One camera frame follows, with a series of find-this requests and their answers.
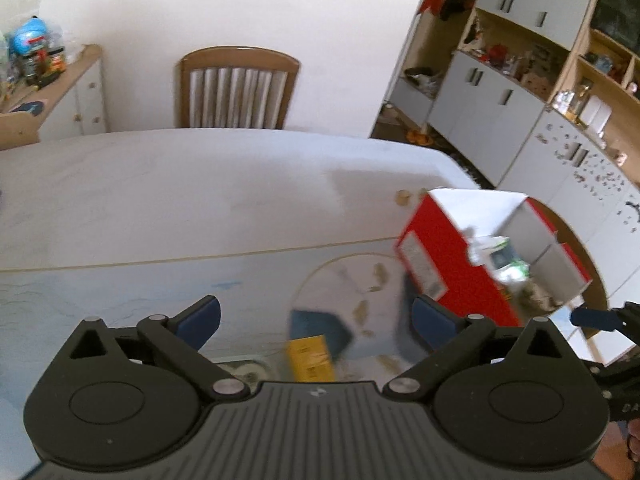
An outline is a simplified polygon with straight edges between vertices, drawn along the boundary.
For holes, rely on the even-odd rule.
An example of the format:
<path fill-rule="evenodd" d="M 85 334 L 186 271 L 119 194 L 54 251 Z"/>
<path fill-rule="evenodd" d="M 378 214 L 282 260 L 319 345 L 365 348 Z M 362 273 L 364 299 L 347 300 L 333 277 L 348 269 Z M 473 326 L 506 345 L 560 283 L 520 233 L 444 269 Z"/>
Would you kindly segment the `white green plastic bag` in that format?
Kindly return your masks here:
<path fill-rule="evenodd" d="M 507 236 L 474 237 L 468 247 L 473 266 L 484 266 L 491 277 L 500 282 L 524 281 L 529 278 L 529 264 L 525 262 Z"/>

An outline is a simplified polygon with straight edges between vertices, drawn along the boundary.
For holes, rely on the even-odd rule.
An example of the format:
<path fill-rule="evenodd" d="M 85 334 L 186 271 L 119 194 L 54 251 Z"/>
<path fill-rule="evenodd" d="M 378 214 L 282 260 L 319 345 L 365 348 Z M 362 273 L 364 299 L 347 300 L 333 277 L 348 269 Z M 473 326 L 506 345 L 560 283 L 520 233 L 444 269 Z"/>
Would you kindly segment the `brown crinkled wrapper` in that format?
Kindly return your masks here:
<path fill-rule="evenodd" d="M 516 305 L 529 315 L 552 315 L 563 307 L 562 302 L 556 300 L 543 287 L 534 281 L 527 281 L 515 296 Z"/>

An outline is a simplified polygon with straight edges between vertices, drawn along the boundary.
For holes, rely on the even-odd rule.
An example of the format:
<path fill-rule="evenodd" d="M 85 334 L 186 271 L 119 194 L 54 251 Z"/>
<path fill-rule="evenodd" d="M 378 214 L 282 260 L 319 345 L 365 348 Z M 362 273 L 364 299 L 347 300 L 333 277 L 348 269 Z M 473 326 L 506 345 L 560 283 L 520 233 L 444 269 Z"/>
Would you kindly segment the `wooden white sideboard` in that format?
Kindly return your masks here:
<path fill-rule="evenodd" d="M 106 133 L 103 49 L 88 44 L 76 62 L 42 89 L 20 84 L 1 105 L 1 148 Z"/>

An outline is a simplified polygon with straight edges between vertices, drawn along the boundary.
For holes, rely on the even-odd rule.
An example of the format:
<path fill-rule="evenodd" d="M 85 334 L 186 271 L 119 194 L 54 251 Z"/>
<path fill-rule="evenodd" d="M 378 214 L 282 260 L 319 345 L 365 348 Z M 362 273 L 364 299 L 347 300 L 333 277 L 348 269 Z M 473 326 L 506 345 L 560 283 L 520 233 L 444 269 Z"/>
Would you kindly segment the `yellow small box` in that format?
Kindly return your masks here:
<path fill-rule="evenodd" d="M 286 354 L 296 382 L 336 381 L 326 338 L 322 335 L 290 340 Z"/>

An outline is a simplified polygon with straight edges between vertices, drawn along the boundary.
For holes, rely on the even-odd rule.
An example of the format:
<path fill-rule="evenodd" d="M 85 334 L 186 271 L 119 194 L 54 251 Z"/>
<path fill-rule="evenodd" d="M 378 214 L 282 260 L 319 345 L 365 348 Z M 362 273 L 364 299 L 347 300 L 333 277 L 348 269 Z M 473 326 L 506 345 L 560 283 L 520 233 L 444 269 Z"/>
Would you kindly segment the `blue round toy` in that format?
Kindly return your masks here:
<path fill-rule="evenodd" d="M 32 16 L 23 25 L 10 33 L 11 51 L 19 56 L 27 56 L 33 48 L 48 41 L 49 29 L 45 21 Z"/>

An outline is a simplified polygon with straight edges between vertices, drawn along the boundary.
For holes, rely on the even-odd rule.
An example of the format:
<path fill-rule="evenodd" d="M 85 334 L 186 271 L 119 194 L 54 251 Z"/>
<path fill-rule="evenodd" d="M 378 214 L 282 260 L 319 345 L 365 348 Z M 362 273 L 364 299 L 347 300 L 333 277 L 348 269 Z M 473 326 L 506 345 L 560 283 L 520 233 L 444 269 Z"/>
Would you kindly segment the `white wooden wall cabinet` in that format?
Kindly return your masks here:
<path fill-rule="evenodd" d="M 573 229 L 639 293 L 639 0 L 422 0 L 384 108 Z"/>

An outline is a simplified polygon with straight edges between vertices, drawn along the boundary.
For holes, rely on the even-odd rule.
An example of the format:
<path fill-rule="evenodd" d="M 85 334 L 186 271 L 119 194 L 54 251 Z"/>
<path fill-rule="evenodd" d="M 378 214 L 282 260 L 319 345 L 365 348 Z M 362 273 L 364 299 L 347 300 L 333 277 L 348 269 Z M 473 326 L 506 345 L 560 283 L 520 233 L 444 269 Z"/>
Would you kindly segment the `red white cardboard box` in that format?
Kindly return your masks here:
<path fill-rule="evenodd" d="M 500 326 L 549 315 L 601 281 L 568 225 L 519 192 L 427 192 L 395 250 L 418 292 Z"/>

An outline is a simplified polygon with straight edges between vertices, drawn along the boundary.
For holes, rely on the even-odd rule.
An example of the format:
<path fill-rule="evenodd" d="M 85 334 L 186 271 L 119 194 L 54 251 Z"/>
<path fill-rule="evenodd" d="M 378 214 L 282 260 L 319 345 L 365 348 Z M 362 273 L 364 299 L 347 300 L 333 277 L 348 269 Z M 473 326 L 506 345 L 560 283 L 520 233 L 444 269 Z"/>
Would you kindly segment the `wooden chair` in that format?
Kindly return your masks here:
<path fill-rule="evenodd" d="M 580 239 L 563 219 L 548 206 L 531 197 L 529 197 L 528 201 L 538 214 L 541 214 L 552 225 L 556 240 L 561 244 L 567 245 L 572 250 L 575 258 L 591 278 L 590 284 L 580 295 L 582 297 L 582 306 L 591 310 L 608 310 L 608 298 L 606 298 L 606 291 L 600 274 L 593 264 L 588 250 L 582 246 Z M 551 315 L 551 319 L 581 359 L 603 364 L 602 352 L 598 349 L 596 343 L 596 335 L 599 331 L 595 328 L 574 326 L 570 322 L 570 312 L 575 308 L 576 302 L 572 301 L 568 306 L 563 306 L 556 310 Z"/>
<path fill-rule="evenodd" d="M 177 126 L 281 130 L 301 67 L 265 48 L 192 51 L 177 64 Z"/>

